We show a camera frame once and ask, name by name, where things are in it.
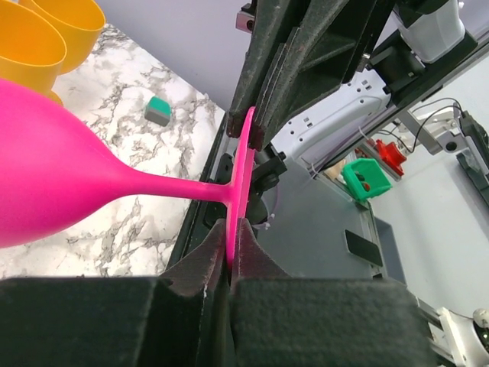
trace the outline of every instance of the white panel with holes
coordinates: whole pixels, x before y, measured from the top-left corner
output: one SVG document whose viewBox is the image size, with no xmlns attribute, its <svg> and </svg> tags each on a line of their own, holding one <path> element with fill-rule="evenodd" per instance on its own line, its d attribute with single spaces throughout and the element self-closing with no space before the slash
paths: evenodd
<svg viewBox="0 0 489 367">
<path fill-rule="evenodd" d="M 336 93 L 288 121 L 272 144 L 286 154 L 287 160 L 316 164 L 341 141 L 343 131 L 351 131 L 354 125 L 386 108 L 390 95 L 384 87 L 374 70 L 357 73 Z"/>
</svg>

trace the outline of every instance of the marble surface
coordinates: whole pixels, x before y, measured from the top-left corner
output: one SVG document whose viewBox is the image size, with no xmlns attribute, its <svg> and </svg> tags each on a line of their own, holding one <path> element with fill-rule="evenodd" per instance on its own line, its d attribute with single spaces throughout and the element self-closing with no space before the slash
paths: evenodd
<svg viewBox="0 0 489 367">
<path fill-rule="evenodd" d="M 224 112 L 111 25 L 86 62 L 53 89 L 125 163 L 198 180 Z M 172 120 L 144 119 L 152 96 Z M 165 269 L 189 200 L 129 196 L 49 238 L 0 249 L 0 277 L 122 276 Z"/>
</svg>

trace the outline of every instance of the cup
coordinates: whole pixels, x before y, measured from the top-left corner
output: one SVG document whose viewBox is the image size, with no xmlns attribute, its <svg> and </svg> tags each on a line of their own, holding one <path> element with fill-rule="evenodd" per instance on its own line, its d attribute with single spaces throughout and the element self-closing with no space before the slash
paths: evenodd
<svg viewBox="0 0 489 367">
<path fill-rule="evenodd" d="M 32 10 L 0 1 L 0 78 L 60 102 L 51 91 L 66 57 L 60 32 Z"/>
<path fill-rule="evenodd" d="M 93 0 L 19 0 L 18 3 L 49 21 L 64 38 L 67 52 L 61 74 L 85 61 L 105 24 L 104 13 Z"/>
</svg>

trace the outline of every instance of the red object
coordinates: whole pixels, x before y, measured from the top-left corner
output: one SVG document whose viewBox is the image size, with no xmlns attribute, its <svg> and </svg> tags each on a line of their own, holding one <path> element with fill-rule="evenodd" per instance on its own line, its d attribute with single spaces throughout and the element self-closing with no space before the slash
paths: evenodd
<svg viewBox="0 0 489 367">
<path fill-rule="evenodd" d="M 406 157 L 397 149 L 397 146 L 392 142 L 387 145 L 383 141 L 377 140 L 375 148 L 384 161 L 394 172 L 400 176 L 404 175 L 401 164 L 406 161 Z"/>
</svg>

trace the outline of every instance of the gray wall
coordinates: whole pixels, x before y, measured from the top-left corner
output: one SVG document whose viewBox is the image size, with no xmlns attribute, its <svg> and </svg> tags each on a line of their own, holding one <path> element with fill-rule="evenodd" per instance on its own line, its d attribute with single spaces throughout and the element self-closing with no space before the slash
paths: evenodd
<svg viewBox="0 0 489 367">
<path fill-rule="evenodd" d="M 107 21 L 223 109 L 231 104 L 250 35 L 235 29 L 246 0 L 96 0 Z"/>
</svg>

